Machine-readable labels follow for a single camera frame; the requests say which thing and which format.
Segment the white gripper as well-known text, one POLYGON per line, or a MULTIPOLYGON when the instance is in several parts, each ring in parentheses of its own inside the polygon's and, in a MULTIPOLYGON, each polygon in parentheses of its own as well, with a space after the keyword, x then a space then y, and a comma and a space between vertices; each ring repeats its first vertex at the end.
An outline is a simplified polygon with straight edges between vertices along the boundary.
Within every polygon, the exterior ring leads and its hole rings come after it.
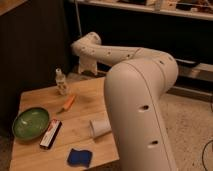
POLYGON ((78 73, 81 74, 84 71, 90 71, 94 75, 97 74, 97 62, 94 59, 81 56, 79 58, 78 73))

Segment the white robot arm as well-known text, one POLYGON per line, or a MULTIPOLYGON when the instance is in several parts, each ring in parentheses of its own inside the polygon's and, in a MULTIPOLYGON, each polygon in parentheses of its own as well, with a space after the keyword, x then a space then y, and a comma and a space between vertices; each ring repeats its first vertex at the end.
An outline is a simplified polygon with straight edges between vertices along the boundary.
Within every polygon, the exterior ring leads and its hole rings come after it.
POLYGON ((71 44, 79 72, 110 70, 104 101, 122 171, 178 171, 161 110, 160 97, 176 82, 170 54, 144 47, 106 46, 90 32, 71 44))

